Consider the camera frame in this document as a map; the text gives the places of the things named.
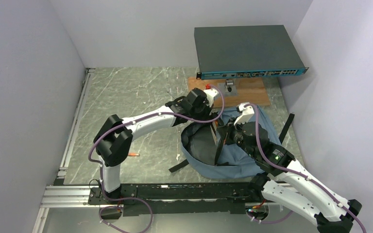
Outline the blue student backpack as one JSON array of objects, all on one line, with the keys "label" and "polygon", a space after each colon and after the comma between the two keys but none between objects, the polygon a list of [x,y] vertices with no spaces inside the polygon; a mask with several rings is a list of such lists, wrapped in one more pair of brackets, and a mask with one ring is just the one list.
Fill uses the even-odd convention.
[{"label": "blue student backpack", "polygon": [[181,150],[185,160],[171,167],[174,173],[189,165],[209,179],[253,177],[263,170],[238,145],[224,145],[216,157],[220,135],[213,136],[212,125],[193,122],[181,132]]}]

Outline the orange pen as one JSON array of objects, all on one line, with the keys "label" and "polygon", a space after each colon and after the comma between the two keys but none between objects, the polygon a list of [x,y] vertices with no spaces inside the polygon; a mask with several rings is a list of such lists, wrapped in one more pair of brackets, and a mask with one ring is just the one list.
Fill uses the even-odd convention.
[{"label": "orange pen", "polygon": [[128,153],[128,156],[131,156],[131,157],[139,157],[140,154],[139,154],[139,153]]}]

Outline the orange green treehouse book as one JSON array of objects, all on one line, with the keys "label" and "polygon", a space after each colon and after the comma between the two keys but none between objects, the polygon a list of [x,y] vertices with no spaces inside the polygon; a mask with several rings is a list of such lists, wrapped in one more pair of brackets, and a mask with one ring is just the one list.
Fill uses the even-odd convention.
[{"label": "orange green treehouse book", "polygon": [[217,129],[216,124],[215,124],[214,122],[212,122],[212,123],[210,124],[210,131],[211,131],[212,137],[213,137],[213,139],[214,139],[214,143],[215,143],[215,145],[218,143],[218,140],[217,140],[217,131],[216,131],[216,129]]}]

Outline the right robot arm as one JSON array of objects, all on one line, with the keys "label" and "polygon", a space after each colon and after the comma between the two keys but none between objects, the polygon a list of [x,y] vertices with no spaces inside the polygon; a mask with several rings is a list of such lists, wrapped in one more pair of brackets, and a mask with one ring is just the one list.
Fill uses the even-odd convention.
[{"label": "right robot arm", "polygon": [[279,203],[310,221],[321,233],[348,233],[358,219],[362,205],[328,189],[309,173],[294,155],[256,122],[234,125],[217,123],[219,148],[241,148],[263,170],[253,177],[248,195],[253,201],[263,198]]}]

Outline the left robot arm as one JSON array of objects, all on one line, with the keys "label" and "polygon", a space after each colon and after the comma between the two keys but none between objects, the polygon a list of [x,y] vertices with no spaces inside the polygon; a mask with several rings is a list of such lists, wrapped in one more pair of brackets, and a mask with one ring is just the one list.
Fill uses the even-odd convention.
[{"label": "left robot arm", "polygon": [[174,127],[187,121],[211,123],[220,116],[211,111],[217,98],[225,106],[224,96],[214,85],[194,88],[158,109],[133,117],[111,115],[93,140],[88,159],[100,166],[101,198],[113,204],[120,198],[120,165],[129,155],[133,141],[160,129]]}]

